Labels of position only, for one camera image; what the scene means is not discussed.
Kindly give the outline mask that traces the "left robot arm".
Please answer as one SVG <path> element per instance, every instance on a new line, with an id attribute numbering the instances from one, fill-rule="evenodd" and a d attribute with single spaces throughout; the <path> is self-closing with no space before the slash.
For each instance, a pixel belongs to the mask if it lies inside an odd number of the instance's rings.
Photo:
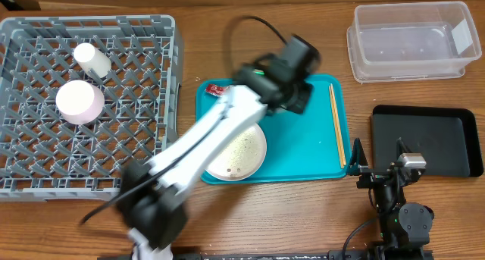
<path id="1" fill-rule="evenodd" d="M 238 135 L 279 108 L 301 114 L 313 90 L 306 78 L 320 64 L 318 50 L 292 36 L 278 55 L 243 64 L 233 85 L 172 146 L 144 164 L 123 170 L 116 204 L 134 259 L 171 259 L 171 244 L 184 228 L 184 202 L 210 163 Z"/>

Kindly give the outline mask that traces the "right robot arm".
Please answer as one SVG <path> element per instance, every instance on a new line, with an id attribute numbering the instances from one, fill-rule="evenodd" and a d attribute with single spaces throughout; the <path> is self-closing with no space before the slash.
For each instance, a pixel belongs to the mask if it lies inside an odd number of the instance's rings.
<path id="1" fill-rule="evenodd" d="M 341 249 L 342 259 L 432 259 L 431 251 L 423 250 L 430 242 L 433 210 L 426 205 L 407 202 L 403 188 L 418 182 L 427 162 L 420 153 L 413 153 L 401 139 L 396 141 L 398 158 L 388 168 L 371 169 L 361 141 L 356 139 L 349 162 L 349 174 L 358 176 L 356 186 L 368 191 L 376 216 L 354 229 Z M 377 222 L 380 241 L 364 250 L 348 250 L 350 240 L 363 228 Z"/>

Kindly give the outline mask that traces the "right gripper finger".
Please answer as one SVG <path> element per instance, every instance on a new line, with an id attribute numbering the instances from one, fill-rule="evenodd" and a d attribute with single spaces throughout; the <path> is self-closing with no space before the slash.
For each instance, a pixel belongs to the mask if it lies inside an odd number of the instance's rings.
<path id="1" fill-rule="evenodd" d="M 356 138 L 354 140 L 352 155 L 346 173 L 350 176 L 359 176 L 366 172 L 368 172 L 368 162 L 361 144 L 361 140 Z"/>
<path id="2" fill-rule="evenodd" d="M 396 140 L 396 157 L 397 161 L 403 161 L 404 157 L 411 153 L 411 150 L 404 143 L 401 137 Z"/>

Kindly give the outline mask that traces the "white cup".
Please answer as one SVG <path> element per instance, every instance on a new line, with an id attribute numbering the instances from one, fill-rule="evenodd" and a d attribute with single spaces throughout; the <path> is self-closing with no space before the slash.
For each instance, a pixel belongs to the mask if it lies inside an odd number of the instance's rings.
<path id="1" fill-rule="evenodd" d="M 108 56 L 90 43 L 84 42 L 76 46 L 73 56 L 88 77 L 93 78 L 95 74 L 97 77 L 103 78 L 111 69 L 111 61 Z"/>

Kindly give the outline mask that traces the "grey plastic dish rack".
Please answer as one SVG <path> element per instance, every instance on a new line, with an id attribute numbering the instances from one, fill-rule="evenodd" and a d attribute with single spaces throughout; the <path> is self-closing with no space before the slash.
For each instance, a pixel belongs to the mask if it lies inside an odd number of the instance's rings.
<path id="1" fill-rule="evenodd" d="M 90 43 L 111 69 L 88 77 L 73 52 Z M 8 17 L 1 22 L 1 199 L 112 198 L 121 168 L 177 139 L 183 39 L 169 15 Z M 68 123 L 55 104 L 84 80 L 105 97 L 91 123 Z"/>

